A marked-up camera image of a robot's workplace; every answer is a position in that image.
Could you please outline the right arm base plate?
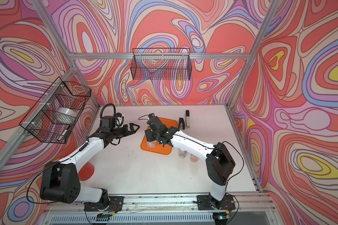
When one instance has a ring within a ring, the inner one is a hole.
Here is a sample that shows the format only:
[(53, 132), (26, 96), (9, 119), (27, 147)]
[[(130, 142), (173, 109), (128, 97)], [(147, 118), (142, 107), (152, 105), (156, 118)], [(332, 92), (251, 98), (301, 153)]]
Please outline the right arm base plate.
[(209, 210), (227, 210), (232, 211), (236, 209), (235, 201), (232, 195), (226, 194), (222, 200), (216, 200), (210, 194), (208, 195), (197, 195), (195, 201), (200, 211)]

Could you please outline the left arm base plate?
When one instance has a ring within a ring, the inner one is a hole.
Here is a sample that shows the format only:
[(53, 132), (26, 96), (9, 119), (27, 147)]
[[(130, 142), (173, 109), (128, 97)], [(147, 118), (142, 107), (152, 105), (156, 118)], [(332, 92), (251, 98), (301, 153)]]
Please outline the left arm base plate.
[(109, 196), (98, 203), (85, 203), (85, 212), (119, 212), (123, 208), (124, 196)]

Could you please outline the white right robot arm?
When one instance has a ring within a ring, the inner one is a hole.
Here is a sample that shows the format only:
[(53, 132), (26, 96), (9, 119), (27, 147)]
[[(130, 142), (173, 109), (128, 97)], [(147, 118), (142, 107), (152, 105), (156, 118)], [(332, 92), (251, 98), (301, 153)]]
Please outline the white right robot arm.
[(212, 181), (209, 194), (217, 202), (223, 200), (229, 176), (236, 165), (227, 147), (221, 142), (217, 144), (202, 142), (176, 127), (168, 128), (153, 113), (149, 114), (148, 118), (146, 123), (149, 128), (145, 131), (147, 141), (157, 141), (161, 145), (178, 148), (204, 160), (207, 174)]

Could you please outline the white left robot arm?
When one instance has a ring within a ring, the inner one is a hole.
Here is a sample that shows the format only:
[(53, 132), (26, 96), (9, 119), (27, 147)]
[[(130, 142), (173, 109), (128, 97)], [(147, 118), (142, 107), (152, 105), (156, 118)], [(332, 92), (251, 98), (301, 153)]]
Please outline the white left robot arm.
[(134, 123), (118, 128), (98, 128), (78, 149), (58, 162), (45, 165), (42, 175), (40, 198), (60, 203), (93, 203), (107, 207), (110, 203), (108, 191), (103, 188), (81, 185), (78, 173), (89, 160), (113, 140), (135, 134), (140, 126)]

